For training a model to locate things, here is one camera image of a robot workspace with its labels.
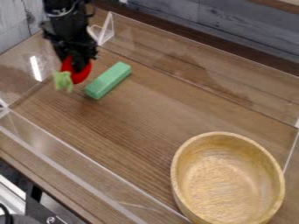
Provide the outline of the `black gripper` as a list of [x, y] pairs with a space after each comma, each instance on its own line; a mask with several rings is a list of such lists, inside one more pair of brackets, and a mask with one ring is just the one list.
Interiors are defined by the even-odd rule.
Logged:
[[94, 59], [97, 56], [97, 43], [94, 39], [86, 31], [80, 31], [72, 36], [58, 35], [49, 21], [41, 21], [40, 28], [42, 37], [50, 41], [60, 61], [64, 61], [72, 55], [72, 68], [78, 73], [89, 63], [89, 59]]

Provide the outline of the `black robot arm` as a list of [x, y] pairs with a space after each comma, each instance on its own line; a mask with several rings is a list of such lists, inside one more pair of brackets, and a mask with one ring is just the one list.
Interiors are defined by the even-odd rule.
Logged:
[[46, 19], [40, 22], [42, 37], [53, 51], [80, 72], [97, 57], [97, 43], [88, 33], [89, 19], [94, 16], [93, 0], [41, 0]]

